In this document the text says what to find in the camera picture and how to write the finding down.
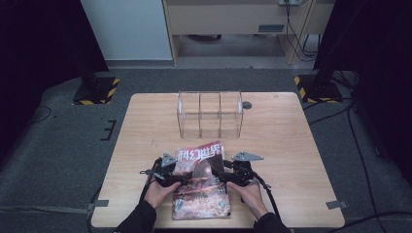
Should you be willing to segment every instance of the black stand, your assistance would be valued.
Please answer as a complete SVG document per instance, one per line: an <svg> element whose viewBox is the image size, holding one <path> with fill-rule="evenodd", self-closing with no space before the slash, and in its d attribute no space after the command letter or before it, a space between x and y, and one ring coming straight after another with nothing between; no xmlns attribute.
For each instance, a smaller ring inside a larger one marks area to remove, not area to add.
<svg viewBox="0 0 412 233"><path fill-rule="evenodd" d="M79 103L85 100L93 103L106 102L111 97L110 92L114 88L115 80L114 77L107 77L94 78L92 83L83 81L73 97L73 102Z"/></svg>
<svg viewBox="0 0 412 233"><path fill-rule="evenodd" d="M77 13L80 17L72 17L70 14L58 14L61 6L55 1L45 1L45 13L50 15L50 22L55 28L57 37L61 40L62 46L66 50L67 56L72 61L73 67L82 78L77 93L73 97L74 104L106 104L108 103L119 81L113 76L96 77L93 73L96 67L93 61L99 60L103 69L108 71L103 54L98 47L97 41L87 20L86 13L80 1L71 3L67 0L68 7L77 4ZM78 31L77 27L82 27L83 31ZM94 50L95 56L90 56L90 50Z"/></svg>
<svg viewBox="0 0 412 233"><path fill-rule="evenodd" d="M354 14L349 18L348 23L342 30L342 33L338 35L335 43L331 46L330 50L328 50L318 74L315 76L299 75L297 79L295 79L303 102L309 102L310 100L312 100L311 102L328 102L327 100L332 100L333 102L342 101L342 95L340 94L338 88L335 83L331 83L330 81L332 80L334 68L337 64L339 64L339 62L341 62L341 54L344 50L342 45L348 37L348 30L360 14L360 11L366 1L367 0L363 0Z"/></svg>
<svg viewBox="0 0 412 233"><path fill-rule="evenodd" d="M300 97L303 102L327 102L329 100L342 100L342 95L335 83L327 82L325 85L316 84L317 75L299 75L297 83Z"/></svg>

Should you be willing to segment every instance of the transparent container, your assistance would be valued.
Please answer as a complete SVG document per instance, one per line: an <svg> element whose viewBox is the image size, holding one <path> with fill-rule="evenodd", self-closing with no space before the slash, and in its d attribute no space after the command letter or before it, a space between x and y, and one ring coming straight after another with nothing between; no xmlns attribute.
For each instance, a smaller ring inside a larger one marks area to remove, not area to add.
<svg viewBox="0 0 412 233"><path fill-rule="evenodd" d="M177 116L181 138L238 138L243 119L240 91L180 91Z"/></svg>

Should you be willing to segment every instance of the magazine cover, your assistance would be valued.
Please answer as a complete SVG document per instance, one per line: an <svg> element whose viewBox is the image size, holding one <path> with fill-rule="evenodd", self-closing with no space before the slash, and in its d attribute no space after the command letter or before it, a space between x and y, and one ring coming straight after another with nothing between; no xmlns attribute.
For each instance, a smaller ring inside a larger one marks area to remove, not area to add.
<svg viewBox="0 0 412 233"><path fill-rule="evenodd" d="M193 177L187 186L180 186L173 193L173 220L230 216L226 184L217 182L212 175L212 168L224 170L223 155L221 141L176 150L174 173L193 171Z"/></svg>

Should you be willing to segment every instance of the yellow black caution tape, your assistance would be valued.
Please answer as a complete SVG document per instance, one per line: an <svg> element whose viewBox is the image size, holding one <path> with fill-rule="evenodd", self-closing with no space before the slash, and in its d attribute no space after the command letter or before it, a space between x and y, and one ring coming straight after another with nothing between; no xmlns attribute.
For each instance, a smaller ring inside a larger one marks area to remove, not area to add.
<svg viewBox="0 0 412 233"><path fill-rule="evenodd" d="M303 88L299 77L294 77L294 83L296 84L297 89L299 90L300 98L304 103L339 103L339 101L330 98L309 98L306 96L306 91Z"/></svg>
<svg viewBox="0 0 412 233"><path fill-rule="evenodd" d="M79 100L79 101L73 101L73 104L74 105L108 104L112 100L112 97L116 92L116 88L118 87L119 81L120 81L120 79L118 79L118 78L113 80L113 84L112 84L109 92L107 93L107 97L105 99L100 99L100 100L84 99L84 100Z"/></svg>

